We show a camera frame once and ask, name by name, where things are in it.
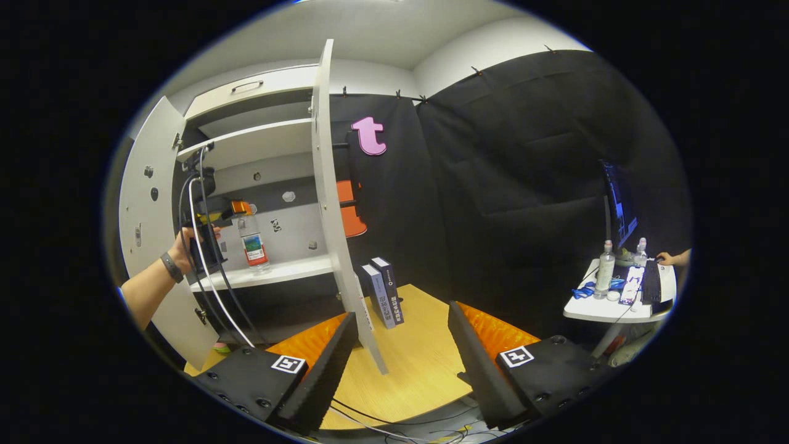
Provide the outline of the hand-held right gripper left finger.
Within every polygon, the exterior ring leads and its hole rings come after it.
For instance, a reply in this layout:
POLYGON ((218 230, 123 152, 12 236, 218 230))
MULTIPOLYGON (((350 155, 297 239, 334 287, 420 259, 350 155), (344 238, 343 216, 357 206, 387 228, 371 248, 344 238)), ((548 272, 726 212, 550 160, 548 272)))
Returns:
POLYGON ((310 435, 321 426, 357 342, 357 317, 344 313, 268 349, 237 349, 192 381, 257 421, 310 435))

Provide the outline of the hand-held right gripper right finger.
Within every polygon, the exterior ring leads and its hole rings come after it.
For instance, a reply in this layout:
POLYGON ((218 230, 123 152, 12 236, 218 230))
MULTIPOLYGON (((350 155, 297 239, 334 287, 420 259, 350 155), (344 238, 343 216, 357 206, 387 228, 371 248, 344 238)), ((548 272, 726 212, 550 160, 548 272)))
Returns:
POLYGON ((563 335, 538 339, 457 301, 449 304, 448 328, 490 428, 556 416, 615 375, 606 362, 563 335))

